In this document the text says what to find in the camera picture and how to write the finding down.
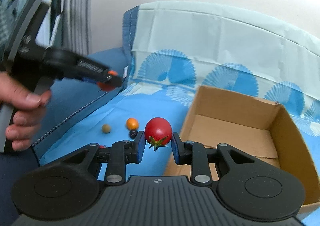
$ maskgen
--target finger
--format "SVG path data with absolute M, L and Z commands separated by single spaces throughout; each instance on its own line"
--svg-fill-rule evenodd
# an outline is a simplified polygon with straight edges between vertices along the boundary
M 14 151 L 23 151 L 28 149 L 31 146 L 31 140 L 30 139 L 24 139 L 19 141 L 13 141 L 12 142 L 12 149 Z
M 41 97 L 31 93 L 5 72 L 0 72 L 0 101 L 18 109 L 29 110 L 40 105 Z
M 31 111 L 17 111 L 13 116 L 13 123 L 17 126 L 35 126 L 41 122 L 45 113 L 45 107 L 38 107 Z
M 40 129 L 40 124 L 30 127 L 17 126 L 15 124 L 7 127 L 5 135 L 9 140 L 23 140 L 32 138 Z
M 47 90 L 41 95 L 41 105 L 47 106 L 51 99 L 51 91 Z

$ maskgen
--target dark ball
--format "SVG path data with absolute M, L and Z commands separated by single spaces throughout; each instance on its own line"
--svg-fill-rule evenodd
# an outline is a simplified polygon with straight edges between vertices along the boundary
M 130 132 L 129 132 L 129 137 L 130 137 L 131 139 L 135 139 L 137 135 L 138 135 L 138 131 L 137 131 L 137 130 L 135 130 L 135 129 L 131 129 L 131 130 L 130 130 Z

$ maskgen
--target cardboard box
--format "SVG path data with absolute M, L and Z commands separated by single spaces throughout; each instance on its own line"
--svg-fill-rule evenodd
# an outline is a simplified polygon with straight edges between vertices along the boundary
M 276 102 L 237 92 L 200 86 L 183 123 L 182 141 L 207 148 L 230 144 L 295 175 L 303 183 L 306 199 L 299 213 L 320 206 L 320 178 L 305 142 L 285 107 Z M 218 180 L 214 164 L 212 178 Z M 189 165 L 176 165 L 170 157 L 165 176 L 187 175 Z

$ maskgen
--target green ball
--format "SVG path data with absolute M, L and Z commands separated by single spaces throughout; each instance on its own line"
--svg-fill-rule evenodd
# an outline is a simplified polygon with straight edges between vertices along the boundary
M 111 127 L 108 124 L 102 125 L 102 132 L 108 134 L 111 131 Z

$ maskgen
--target small orange fruit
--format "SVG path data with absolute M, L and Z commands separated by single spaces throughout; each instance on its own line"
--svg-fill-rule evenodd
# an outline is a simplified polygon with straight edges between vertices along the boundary
M 129 130 L 131 129 L 138 129 L 139 127 L 139 123 L 138 120 L 136 120 L 135 118 L 129 118 L 127 120 L 126 126 Z

